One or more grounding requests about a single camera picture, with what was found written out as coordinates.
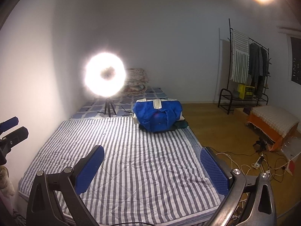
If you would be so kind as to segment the left hand in white glove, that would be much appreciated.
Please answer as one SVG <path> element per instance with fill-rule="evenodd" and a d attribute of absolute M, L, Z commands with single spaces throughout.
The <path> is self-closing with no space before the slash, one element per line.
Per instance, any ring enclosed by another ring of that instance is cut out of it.
<path fill-rule="evenodd" d="M 4 165 L 1 165 L 0 189 L 1 189 L 2 194 L 7 198 L 15 195 L 14 186 L 9 179 L 8 169 Z"/>

